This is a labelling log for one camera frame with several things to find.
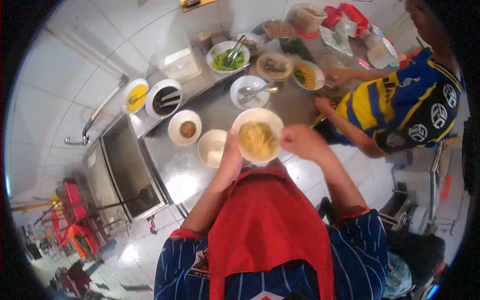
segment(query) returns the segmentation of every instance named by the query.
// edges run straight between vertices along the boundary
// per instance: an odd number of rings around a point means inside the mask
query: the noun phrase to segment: sports jersey
[[[327,227],[337,300],[380,300],[386,287],[387,241],[376,210]],[[208,237],[173,232],[158,259],[154,300],[208,299]],[[319,299],[316,271],[304,260],[272,270],[238,273],[225,280],[225,299]]]
[[[465,92],[461,80],[432,60],[426,48],[409,66],[383,79],[362,83],[348,93],[336,111],[391,154],[414,147],[432,146],[452,129],[459,98]],[[350,141],[335,127],[330,131],[341,142]]]

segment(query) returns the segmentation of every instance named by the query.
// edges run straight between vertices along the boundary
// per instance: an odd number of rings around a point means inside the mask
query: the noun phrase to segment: blue striped shirt
[[[387,277],[387,245],[376,210],[327,226],[337,300],[379,300]],[[154,299],[208,299],[208,238],[168,239],[158,259]],[[249,300],[261,295],[287,297],[300,292],[319,299],[316,271],[304,260],[290,261],[267,272],[225,278],[225,299]]]

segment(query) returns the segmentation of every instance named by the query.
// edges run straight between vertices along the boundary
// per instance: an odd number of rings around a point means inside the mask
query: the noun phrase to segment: noodle bowl with vegetables
[[[325,84],[325,75],[322,70],[309,61],[295,64],[293,78],[298,85],[309,91],[319,90]]]

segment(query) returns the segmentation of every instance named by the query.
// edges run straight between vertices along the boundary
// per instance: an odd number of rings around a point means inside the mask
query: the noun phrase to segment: dark sauce
[[[154,112],[159,114],[160,116],[165,116],[172,113],[175,110],[175,108],[177,108],[177,105],[169,105],[169,106],[162,107],[162,103],[178,100],[180,99],[180,96],[169,98],[164,102],[161,102],[161,100],[163,97],[168,96],[172,93],[175,93],[176,91],[178,91],[178,89],[173,86],[167,86],[159,90],[155,95],[155,97],[153,98],[152,107]]]

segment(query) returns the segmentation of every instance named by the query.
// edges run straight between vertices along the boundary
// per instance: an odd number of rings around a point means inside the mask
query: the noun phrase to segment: red apron
[[[251,168],[227,190],[208,234],[210,300],[225,277],[264,272],[303,259],[316,271],[322,300],[333,300],[333,262],[325,224],[283,167]]]

